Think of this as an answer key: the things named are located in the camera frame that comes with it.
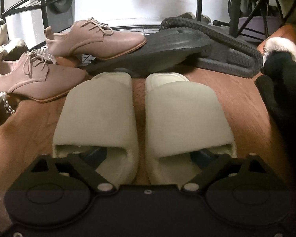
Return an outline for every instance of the wooden floor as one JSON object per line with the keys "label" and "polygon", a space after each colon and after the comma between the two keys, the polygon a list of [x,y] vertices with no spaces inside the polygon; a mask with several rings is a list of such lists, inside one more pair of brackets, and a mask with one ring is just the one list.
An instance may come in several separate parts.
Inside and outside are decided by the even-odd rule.
{"label": "wooden floor", "polygon": [[[236,140],[239,157],[259,154],[289,185],[291,165],[282,140],[270,121],[253,79],[245,79],[203,69],[185,68],[190,81],[214,89]],[[134,184],[149,184],[144,166],[144,79],[133,80],[133,97],[140,143],[140,166]],[[52,137],[65,98],[40,104],[32,100],[12,101],[16,113],[0,113],[0,230],[10,225],[3,195],[13,181],[38,154],[49,154]]]}

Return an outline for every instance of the white fur trim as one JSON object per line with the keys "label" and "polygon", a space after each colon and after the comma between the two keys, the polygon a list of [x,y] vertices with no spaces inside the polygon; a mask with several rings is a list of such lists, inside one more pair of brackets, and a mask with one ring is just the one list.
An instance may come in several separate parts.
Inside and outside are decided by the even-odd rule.
{"label": "white fur trim", "polygon": [[263,47],[263,65],[266,61],[267,56],[272,51],[278,52],[289,52],[292,55],[293,61],[296,62],[296,44],[294,44],[291,40],[283,37],[273,37],[268,39]]}

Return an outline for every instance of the shoelace bow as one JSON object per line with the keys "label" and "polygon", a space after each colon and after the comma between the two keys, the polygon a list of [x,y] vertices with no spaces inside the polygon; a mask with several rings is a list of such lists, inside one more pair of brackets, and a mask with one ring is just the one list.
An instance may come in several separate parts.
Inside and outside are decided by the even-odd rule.
{"label": "shoelace bow", "polygon": [[102,31],[103,34],[105,34],[107,36],[111,36],[114,32],[114,30],[112,28],[110,28],[109,25],[107,25],[105,23],[98,22],[94,18],[88,18],[87,22],[82,24],[80,27],[84,27],[88,24],[94,25],[93,27],[89,28],[89,30],[92,30],[97,27],[98,28],[97,32]]}
{"label": "shoelace bow", "polygon": [[[37,67],[40,64],[43,64],[41,71],[44,69],[47,59],[43,61],[43,58],[35,53],[37,49],[34,49],[30,52],[27,52],[25,56],[27,57],[23,63],[23,72],[25,75],[32,77],[33,68]],[[39,60],[38,64],[33,65],[33,62]]]}

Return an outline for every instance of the silver screw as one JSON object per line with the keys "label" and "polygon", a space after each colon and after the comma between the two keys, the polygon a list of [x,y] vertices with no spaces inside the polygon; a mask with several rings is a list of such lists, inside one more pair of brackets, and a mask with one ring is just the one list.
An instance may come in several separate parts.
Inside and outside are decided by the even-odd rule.
{"label": "silver screw", "polygon": [[23,237],[23,235],[21,233],[14,233],[13,237]]}
{"label": "silver screw", "polygon": [[152,194],[152,190],[144,190],[144,194]]}
{"label": "silver screw", "polygon": [[114,186],[110,183],[100,183],[97,188],[100,190],[100,191],[111,191]]}
{"label": "silver screw", "polygon": [[183,188],[187,191],[197,191],[200,186],[197,183],[187,183],[183,186]]}

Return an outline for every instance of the beige slipper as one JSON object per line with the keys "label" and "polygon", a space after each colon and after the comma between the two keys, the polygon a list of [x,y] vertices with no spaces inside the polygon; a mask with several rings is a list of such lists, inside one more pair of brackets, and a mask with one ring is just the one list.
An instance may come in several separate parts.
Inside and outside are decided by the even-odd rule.
{"label": "beige slipper", "polygon": [[96,169],[119,186],[133,181],[138,167],[138,138],[130,75],[102,73],[72,89],[53,139],[53,156],[107,147]]}
{"label": "beige slipper", "polygon": [[214,91],[178,73],[146,79],[146,167],[152,184],[181,187],[201,169],[190,152],[236,157],[234,137]]}

